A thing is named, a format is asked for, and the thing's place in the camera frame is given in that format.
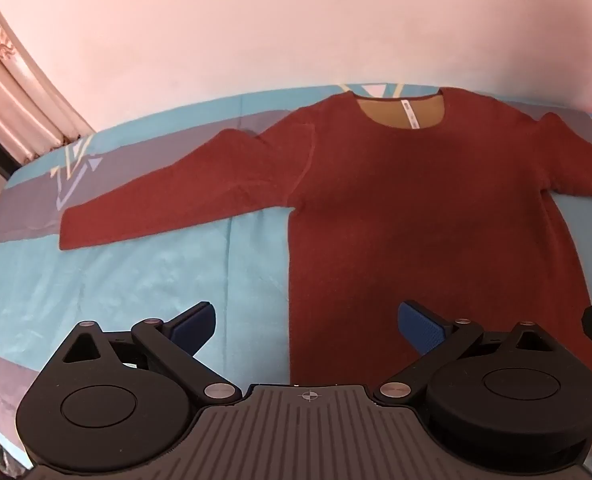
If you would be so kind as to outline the dark red knit sweater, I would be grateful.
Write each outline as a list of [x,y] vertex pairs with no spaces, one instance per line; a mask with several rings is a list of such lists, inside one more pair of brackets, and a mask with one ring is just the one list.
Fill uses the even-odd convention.
[[415,300],[488,330],[528,320],[592,370],[590,302],[558,194],[592,197],[592,143],[462,89],[336,94],[263,133],[226,129],[177,162],[63,214],[64,250],[273,207],[289,212],[290,378],[376,386],[413,361]]

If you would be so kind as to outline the blue grey patterned bedsheet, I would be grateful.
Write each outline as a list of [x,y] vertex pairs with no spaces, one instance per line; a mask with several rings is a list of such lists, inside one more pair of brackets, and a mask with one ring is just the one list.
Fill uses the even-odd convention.
[[286,210],[78,252],[60,251],[58,231],[67,207],[168,166],[225,128],[260,132],[339,92],[332,84],[179,107],[95,133],[11,176],[0,195],[0,445],[10,474],[30,466],[18,404],[81,321],[128,330],[207,300],[217,330],[200,359],[241,387],[287,381]]

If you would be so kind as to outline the pink striped curtain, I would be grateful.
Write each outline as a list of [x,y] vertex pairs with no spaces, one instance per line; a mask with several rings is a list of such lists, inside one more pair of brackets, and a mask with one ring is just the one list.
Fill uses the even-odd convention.
[[0,144],[22,165],[64,148],[87,155],[95,131],[46,77],[0,11]]

